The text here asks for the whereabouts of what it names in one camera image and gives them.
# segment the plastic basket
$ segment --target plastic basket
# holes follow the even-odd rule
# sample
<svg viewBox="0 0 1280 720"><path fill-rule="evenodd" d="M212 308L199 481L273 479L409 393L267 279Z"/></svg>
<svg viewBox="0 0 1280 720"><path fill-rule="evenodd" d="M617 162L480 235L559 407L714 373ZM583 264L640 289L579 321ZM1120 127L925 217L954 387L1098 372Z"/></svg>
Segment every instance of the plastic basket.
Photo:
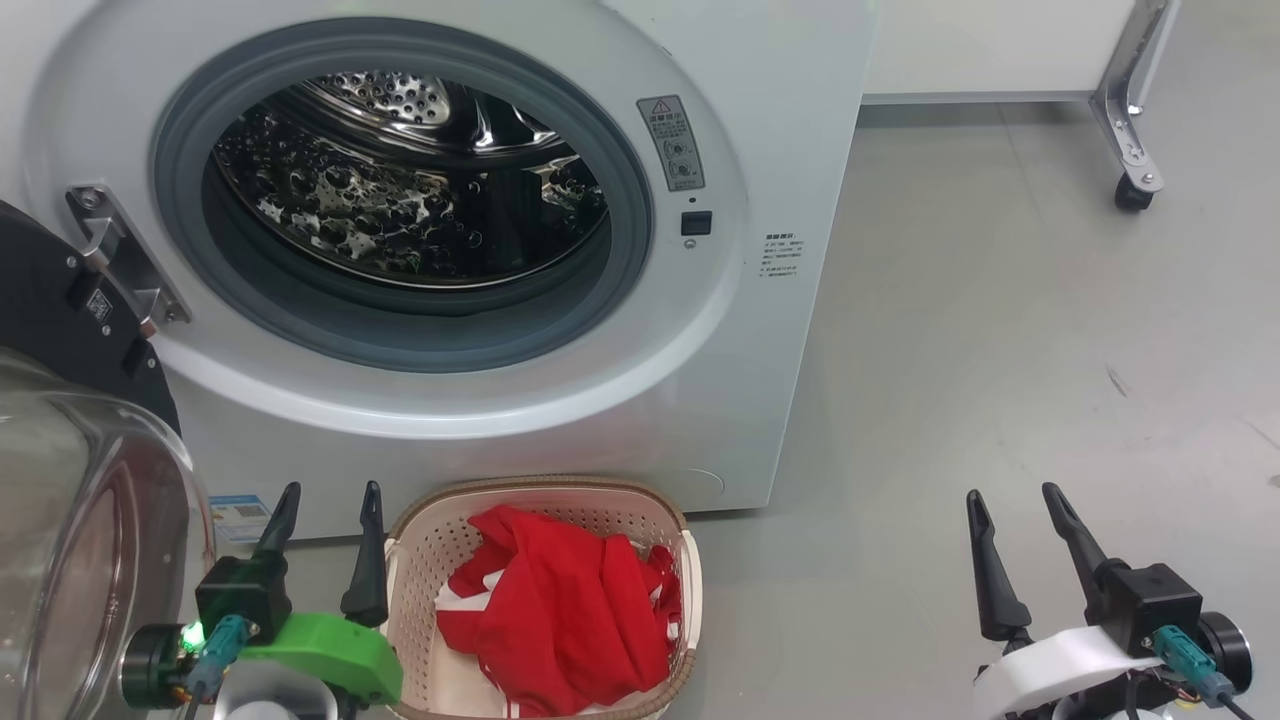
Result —
<svg viewBox="0 0 1280 720"><path fill-rule="evenodd" d="M480 544L480 533L467 519L498 505L550 515L602 537L622 533L645 546L671 548L682 596L671 673L652 691L591 715L599 720L659 717L689 679L696 657L703 615L698 544L685 516L660 493L626 480L573 475L452 486L420 500L392 527L387 539L390 618L383 633L404 667L396 714L407 720L504 716L504 698L480 673L475 657L444 643L435 628L434 602L453 570Z"/></svg>

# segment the clothes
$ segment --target clothes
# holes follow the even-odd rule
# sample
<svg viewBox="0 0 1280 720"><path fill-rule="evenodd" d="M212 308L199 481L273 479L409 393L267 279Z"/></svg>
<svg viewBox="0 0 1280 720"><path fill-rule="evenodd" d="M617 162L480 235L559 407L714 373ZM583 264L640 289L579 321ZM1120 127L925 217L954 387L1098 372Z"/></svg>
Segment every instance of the clothes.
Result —
<svg viewBox="0 0 1280 720"><path fill-rule="evenodd" d="M641 561L625 536L507 506L470 523L483 542L440 589L436 626L520 716L609 706L667 678L680 614L671 551Z"/></svg>

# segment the washing machine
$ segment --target washing machine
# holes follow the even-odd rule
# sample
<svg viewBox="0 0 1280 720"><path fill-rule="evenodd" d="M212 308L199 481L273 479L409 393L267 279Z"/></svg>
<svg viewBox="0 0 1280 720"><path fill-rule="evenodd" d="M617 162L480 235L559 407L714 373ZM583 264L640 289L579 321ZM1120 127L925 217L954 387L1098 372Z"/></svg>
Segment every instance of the washing machine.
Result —
<svg viewBox="0 0 1280 720"><path fill-rule="evenodd" d="M10 1L0 199L128 288L241 532L291 480L300 538L370 479L758 507L877 5Z"/></svg>

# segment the gray rubber seal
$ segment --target gray rubber seal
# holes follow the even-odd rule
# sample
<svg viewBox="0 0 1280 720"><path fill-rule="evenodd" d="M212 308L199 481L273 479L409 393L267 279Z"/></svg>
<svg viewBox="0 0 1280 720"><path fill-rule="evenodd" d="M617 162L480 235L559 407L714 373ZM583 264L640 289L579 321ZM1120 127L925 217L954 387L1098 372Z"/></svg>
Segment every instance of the gray rubber seal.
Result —
<svg viewBox="0 0 1280 720"><path fill-rule="evenodd" d="M303 79L394 68L445 77L527 110L590 167L609 204L608 237L545 272L481 291L413 291L348 279L288 251L221 186L210 152L241 111ZM389 370L499 368L580 337L627 296L653 237L640 160L613 120L564 78L458 29L344 18L250 40L197 72L160 127L160 217L196 273L268 331L333 357Z"/></svg>

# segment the metal bracket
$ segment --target metal bracket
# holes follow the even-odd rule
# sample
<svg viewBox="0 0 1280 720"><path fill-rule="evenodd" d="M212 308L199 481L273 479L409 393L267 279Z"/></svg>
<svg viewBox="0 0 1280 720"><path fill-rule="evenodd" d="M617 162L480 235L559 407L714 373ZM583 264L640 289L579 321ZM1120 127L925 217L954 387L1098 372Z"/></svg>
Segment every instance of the metal bracket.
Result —
<svg viewBox="0 0 1280 720"><path fill-rule="evenodd" d="M1167 6L1169 0L1134 0L1133 13L1102 74L1102 83L1089 99L1093 114L1106 129L1111 150L1120 158L1130 183L1144 192L1164 188L1165 181L1133 127L1133 115L1142 113L1142 108L1130 102L1130 90L1137 90L1132 87L1134 74L1143 53L1156 37Z"/></svg>
<svg viewBox="0 0 1280 720"><path fill-rule="evenodd" d="M67 205L87 241L81 249L86 264L120 290L140 319L142 337L154 336L163 323L191 322L168 278L119 211L110 190L72 187L67 191Z"/></svg>

